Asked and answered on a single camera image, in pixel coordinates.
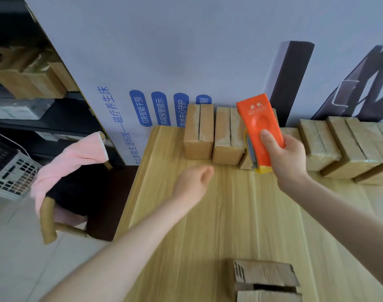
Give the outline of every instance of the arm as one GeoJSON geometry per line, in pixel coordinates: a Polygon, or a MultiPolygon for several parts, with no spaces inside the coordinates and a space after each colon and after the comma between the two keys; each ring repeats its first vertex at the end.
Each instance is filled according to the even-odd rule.
{"type": "Polygon", "coordinates": [[[383,222],[309,177],[303,144],[284,135],[285,149],[261,132],[279,188],[318,221],[383,285],[383,222]]]}
{"type": "Polygon", "coordinates": [[[213,174],[214,168],[206,165],[185,170],[169,200],[74,270],[42,301],[122,302],[164,236],[204,196],[213,174]]]}

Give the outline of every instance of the pink cloth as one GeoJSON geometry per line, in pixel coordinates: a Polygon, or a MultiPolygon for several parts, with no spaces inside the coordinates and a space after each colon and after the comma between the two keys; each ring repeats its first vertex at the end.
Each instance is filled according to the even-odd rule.
{"type": "MultiPolygon", "coordinates": [[[[37,215],[39,216],[40,207],[46,193],[60,178],[74,172],[82,165],[104,163],[108,160],[108,153],[106,152],[100,132],[94,132],[68,146],[52,162],[42,167],[36,175],[36,179],[31,187],[31,197],[35,199],[37,215]]],[[[58,205],[55,206],[53,213],[55,221],[70,225],[78,225],[86,220],[86,217],[74,214],[58,205]]]]}

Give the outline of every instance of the tiled floor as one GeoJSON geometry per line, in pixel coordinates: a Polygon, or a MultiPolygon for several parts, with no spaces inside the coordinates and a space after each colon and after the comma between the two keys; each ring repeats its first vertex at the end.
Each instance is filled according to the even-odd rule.
{"type": "Polygon", "coordinates": [[[0,302],[37,302],[104,245],[67,233],[44,245],[34,201],[0,198],[0,302]]]}

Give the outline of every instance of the poster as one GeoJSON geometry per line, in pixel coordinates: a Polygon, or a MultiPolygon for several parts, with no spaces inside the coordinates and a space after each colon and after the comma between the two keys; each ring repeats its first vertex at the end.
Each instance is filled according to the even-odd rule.
{"type": "Polygon", "coordinates": [[[118,153],[188,103],[383,121],[383,0],[25,0],[118,153]]]}

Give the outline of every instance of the wooden table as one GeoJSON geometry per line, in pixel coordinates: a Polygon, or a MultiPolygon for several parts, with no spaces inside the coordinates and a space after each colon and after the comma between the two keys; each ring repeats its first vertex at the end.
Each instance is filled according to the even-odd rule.
{"type": "MultiPolygon", "coordinates": [[[[168,198],[186,167],[182,128],[158,126],[134,180],[116,236],[168,198]]],[[[313,174],[383,218],[383,187],[313,174]]],[[[282,193],[273,173],[215,166],[203,200],[165,237],[125,301],[229,301],[225,259],[293,264],[304,301],[383,301],[383,287],[314,219],[282,193]]]]}

